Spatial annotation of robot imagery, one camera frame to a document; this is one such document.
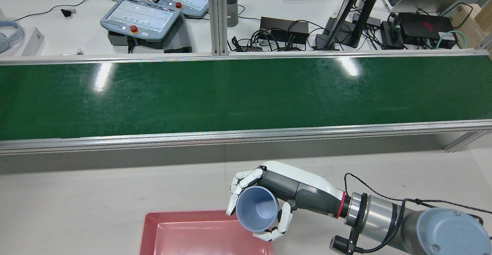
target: red plastic tray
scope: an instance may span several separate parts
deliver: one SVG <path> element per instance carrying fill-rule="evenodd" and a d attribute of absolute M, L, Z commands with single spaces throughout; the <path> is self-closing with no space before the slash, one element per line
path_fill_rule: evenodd
<path fill-rule="evenodd" d="M 140 255 L 273 255 L 224 210 L 153 212 L 145 216 Z"/>

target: water bottle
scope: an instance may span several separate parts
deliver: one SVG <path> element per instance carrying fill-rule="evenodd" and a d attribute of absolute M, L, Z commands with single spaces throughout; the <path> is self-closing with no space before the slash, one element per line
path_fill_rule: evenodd
<path fill-rule="evenodd" d="M 235 27 L 238 20 L 238 0 L 227 0 L 227 26 Z"/>

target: robotic finger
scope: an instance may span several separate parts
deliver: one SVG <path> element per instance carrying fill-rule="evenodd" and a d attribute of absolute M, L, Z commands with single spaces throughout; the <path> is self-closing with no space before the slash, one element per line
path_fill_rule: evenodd
<path fill-rule="evenodd" d="M 226 214 L 232 215 L 236 211 L 236 203 L 239 195 L 246 187 L 254 185 L 263 175 L 262 169 L 253 169 L 252 171 L 241 171 L 234 175 L 232 178 L 230 190 L 232 192 L 229 197 L 229 204 L 227 205 Z"/>
<path fill-rule="evenodd" d="M 253 233 L 253 236 L 262 239 L 263 241 L 275 241 L 282 237 L 287 232 L 290 221 L 292 220 L 292 207 L 288 202 L 285 202 L 279 211 L 278 227 L 266 230 L 262 233 Z"/>

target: teal cable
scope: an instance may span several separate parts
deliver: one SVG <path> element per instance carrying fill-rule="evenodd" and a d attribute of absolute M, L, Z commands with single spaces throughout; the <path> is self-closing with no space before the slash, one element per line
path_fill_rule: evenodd
<path fill-rule="evenodd" d="M 452 30 L 452 31 L 446 32 L 443 36 L 441 36 L 441 39 L 439 39 L 439 41 L 437 42 L 435 49 L 439 48 L 439 45 L 441 45 L 441 41 L 443 40 L 443 38 L 446 37 L 450 33 L 458 33 L 459 35 L 461 35 L 463 37 L 463 47 L 462 48 L 466 48 L 466 36 L 460 31 Z"/>

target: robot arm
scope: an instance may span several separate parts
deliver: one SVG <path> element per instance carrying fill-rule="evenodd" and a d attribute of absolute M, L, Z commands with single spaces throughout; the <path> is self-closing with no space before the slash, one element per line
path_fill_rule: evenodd
<path fill-rule="evenodd" d="M 235 213 L 239 195 L 253 185 L 265 187 L 285 201 L 279 210 L 278 227 L 253 233 L 264 241 L 283 236 L 292 211 L 299 208 L 345 219 L 346 225 L 352 227 L 349 237 L 334 236 L 330 243 L 330 249 L 340 254 L 371 253 L 386 245 L 413 255 L 491 254 L 487 232 L 466 213 L 444 208 L 413 211 L 404 207 L 405 201 L 400 206 L 364 193 L 349 197 L 320 176 L 275 161 L 236 173 L 230 186 L 227 215 Z M 381 245 L 371 250 L 357 247 L 359 235 Z"/>
<path fill-rule="evenodd" d="M 255 237 L 265 241 L 283 236 L 292 220 L 292 211 L 298 208 L 334 218 L 340 215 L 345 217 L 348 211 L 348 201 L 344 202 L 345 192 L 325 179 L 281 162 L 268 161 L 252 171 L 236 173 L 230 187 L 232 195 L 227 206 L 227 215 L 235 212 L 239 195 L 252 185 L 265 187 L 275 197 L 285 201 L 279 211 L 278 227 L 262 233 L 253 233 Z"/>

